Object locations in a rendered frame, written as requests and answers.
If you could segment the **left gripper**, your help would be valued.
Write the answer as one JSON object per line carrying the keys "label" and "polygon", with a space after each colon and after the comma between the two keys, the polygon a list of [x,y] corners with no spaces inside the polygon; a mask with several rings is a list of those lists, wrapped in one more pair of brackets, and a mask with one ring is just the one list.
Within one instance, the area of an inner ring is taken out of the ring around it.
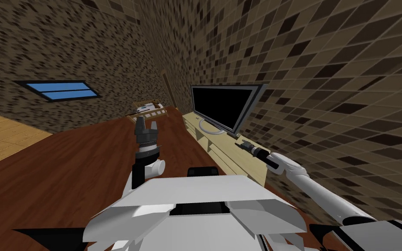
{"label": "left gripper", "polygon": [[152,121],[151,128],[147,129],[145,126],[145,118],[137,117],[134,133],[136,136],[136,143],[138,143],[140,147],[156,145],[158,137],[157,122]]}

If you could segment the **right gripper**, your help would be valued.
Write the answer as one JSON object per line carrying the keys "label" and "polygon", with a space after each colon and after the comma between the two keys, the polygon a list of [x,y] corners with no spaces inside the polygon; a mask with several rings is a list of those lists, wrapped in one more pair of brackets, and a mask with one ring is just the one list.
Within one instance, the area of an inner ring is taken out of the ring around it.
{"label": "right gripper", "polygon": [[245,140],[243,140],[241,144],[235,142],[235,145],[247,152],[252,152],[255,149],[255,146],[252,143]]}

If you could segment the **wooden baby cot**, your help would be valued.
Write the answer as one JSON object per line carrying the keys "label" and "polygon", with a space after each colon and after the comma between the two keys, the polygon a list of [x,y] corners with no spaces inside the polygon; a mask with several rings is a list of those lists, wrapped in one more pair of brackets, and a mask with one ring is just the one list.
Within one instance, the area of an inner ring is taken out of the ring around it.
{"label": "wooden baby cot", "polygon": [[164,115],[168,117],[168,112],[159,99],[134,102],[133,105],[136,107],[135,112],[127,115],[127,118],[133,123],[136,123],[139,117],[144,117],[145,120]]}

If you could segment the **pale wooden television cabinet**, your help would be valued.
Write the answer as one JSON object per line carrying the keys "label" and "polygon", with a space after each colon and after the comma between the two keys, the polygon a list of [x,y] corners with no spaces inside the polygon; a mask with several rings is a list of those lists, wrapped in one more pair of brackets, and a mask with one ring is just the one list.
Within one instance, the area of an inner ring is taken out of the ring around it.
{"label": "pale wooden television cabinet", "polygon": [[208,134],[199,126],[201,117],[193,112],[183,115],[183,120],[187,131],[225,174],[244,175],[261,186],[265,185],[268,171],[266,164],[236,145],[246,138],[240,136],[234,139],[227,133]]}

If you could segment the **black flat screen television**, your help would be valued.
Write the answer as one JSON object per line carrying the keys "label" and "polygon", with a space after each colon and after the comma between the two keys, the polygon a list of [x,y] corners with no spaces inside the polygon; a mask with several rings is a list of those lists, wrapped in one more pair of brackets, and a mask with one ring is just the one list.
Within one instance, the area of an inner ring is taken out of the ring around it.
{"label": "black flat screen television", "polygon": [[234,139],[238,139],[243,123],[267,87],[267,84],[192,85],[191,102],[194,113],[220,129],[218,132],[208,132],[202,128],[200,122],[201,130],[209,134],[226,132]]}

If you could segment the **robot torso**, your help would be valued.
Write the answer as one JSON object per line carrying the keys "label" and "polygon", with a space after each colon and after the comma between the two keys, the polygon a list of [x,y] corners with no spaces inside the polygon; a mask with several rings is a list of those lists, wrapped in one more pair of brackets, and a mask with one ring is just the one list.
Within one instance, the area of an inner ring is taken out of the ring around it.
{"label": "robot torso", "polygon": [[155,178],[95,215],[89,251],[264,251],[261,238],[303,250],[293,205],[242,175]]}

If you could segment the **blue window with black frame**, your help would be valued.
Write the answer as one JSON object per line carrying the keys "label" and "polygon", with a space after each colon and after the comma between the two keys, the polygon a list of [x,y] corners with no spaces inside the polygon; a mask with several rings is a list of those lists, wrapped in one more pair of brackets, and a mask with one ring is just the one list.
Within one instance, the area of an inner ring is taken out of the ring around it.
{"label": "blue window with black frame", "polygon": [[14,82],[48,102],[101,98],[101,95],[84,80],[17,80]]}

